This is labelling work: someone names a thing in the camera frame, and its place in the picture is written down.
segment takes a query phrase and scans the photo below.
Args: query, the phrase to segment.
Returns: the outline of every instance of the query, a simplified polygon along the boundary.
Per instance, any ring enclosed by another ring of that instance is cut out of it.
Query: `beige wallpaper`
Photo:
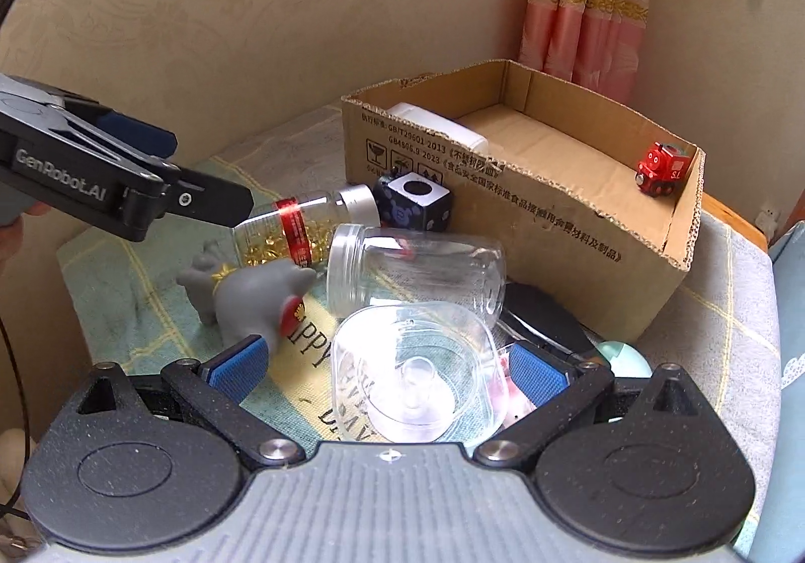
[[[705,190],[754,220],[805,189],[805,0],[651,0],[633,105],[707,152]]]
[[[514,56],[526,0],[18,0],[0,69],[90,95],[174,130],[180,160],[398,75]],[[27,221],[0,279],[7,320],[47,421],[88,364],[53,251],[81,226]],[[0,355],[0,427],[16,422]]]

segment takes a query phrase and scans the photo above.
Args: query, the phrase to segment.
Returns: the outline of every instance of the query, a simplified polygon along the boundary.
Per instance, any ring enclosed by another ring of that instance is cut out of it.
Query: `transparent jar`
[[[332,342],[333,416],[343,440],[461,442],[492,437],[508,389],[489,328],[450,302],[372,306]]]
[[[311,267],[327,260],[333,233],[345,222],[380,225],[368,186],[317,191],[257,207],[232,230],[232,239],[241,266],[289,258]]]
[[[333,235],[327,302],[335,317],[362,307],[446,301],[474,312],[492,328],[500,315],[506,263],[497,241],[341,225]]]

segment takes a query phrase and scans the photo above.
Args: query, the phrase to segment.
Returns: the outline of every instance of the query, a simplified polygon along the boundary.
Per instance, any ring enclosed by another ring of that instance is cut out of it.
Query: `human hand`
[[[25,213],[29,216],[43,216],[50,207],[37,202]],[[6,267],[6,261],[17,254],[23,245],[23,218],[18,217],[11,225],[0,227],[0,273]]]

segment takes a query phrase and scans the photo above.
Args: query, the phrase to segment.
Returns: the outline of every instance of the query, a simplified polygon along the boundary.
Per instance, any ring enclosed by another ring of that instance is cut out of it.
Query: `gray elephant toy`
[[[270,354],[304,318],[303,297],[315,283],[311,268],[291,259],[238,268],[228,263],[215,243],[204,245],[176,283],[205,325],[218,324],[224,347],[251,335],[262,336]]]

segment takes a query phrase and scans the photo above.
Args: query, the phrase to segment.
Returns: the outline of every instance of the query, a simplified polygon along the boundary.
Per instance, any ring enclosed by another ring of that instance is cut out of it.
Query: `screw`
[[[403,458],[403,454],[398,452],[396,449],[384,449],[380,454],[377,455],[377,457],[386,463],[394,463],[395,461],[399,461],[401,458]]]
[[[269,461],[287,461],[296,456],[299,445],[287,438],[272,438],[271,441],[260,443],[258,451]]]
[[[520,453],[517,443],[512,441],[486,441],[478,448],[478,453],[487,461],[510,461]]]

